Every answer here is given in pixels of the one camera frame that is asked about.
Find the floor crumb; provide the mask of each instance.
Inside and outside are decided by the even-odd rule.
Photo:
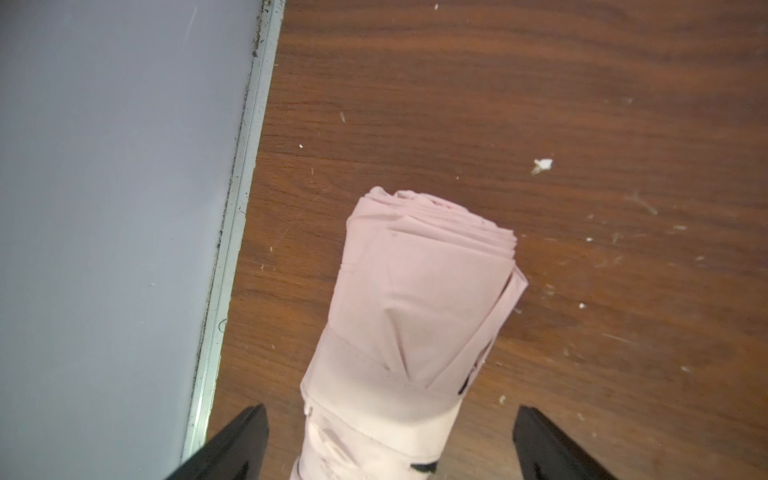
[[[534,167],[533,170],[531,170],[531,175],[540,174],[541,172],[545,170],[552,170],[552,164],[554,163],[554,160],[551,158],[542,158],[538,159],[536,158],[533,160]]]
[[[653,215],[659,214],[659,210],[656,210],[656,208],[653,205],[649,204],[647,201],[640,198],[640,194],[637,191],[633,192],[632,195],[627,195],[626,197],[624,197],[624,199],[640,205],[641,207],[643,207],[645,210],[648,210]]]

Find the wood grain surface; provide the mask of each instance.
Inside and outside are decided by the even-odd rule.
[[[210,434],[263,402],[288,478],[381,185],[514,229],[531,283],[436,478],[520,478],[520,404],[622,480],[768,478],[766,156],[768,2],[289,0]]]

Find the pink plastic bag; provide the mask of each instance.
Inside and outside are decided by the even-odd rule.
[[[292,480],[423,480],[528,281],[511,230],[373,188],[347,220],[328,324],[301,382]]]

